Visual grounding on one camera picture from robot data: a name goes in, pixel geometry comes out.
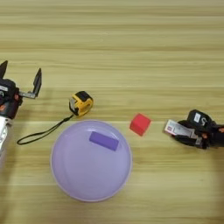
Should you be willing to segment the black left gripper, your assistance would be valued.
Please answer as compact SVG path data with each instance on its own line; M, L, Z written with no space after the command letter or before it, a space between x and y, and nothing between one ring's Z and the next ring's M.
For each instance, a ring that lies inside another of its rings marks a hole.
M0 79L4 77L7 66L8 66L8 60L4 61L0 65ZM0 91L0 116L14 119L18 112L18 108L23 103L23 98L34 99L35 96L39 95L39 90L41 86L42 86L42 71L41 69L39 69L33 82L33 93L19 92L17 94L14 94L13 96L9 96L7 94L3 94L3 92Z

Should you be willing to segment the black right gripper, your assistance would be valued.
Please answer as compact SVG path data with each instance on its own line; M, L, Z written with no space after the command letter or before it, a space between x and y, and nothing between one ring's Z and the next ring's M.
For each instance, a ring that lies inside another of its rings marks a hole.
M185 127L189 126L187 120L178 121L178 124ZM210 125L201 131L201 137L190 138L189 136L176 135L174 139L182 144L197 147L224 147L224 125Z

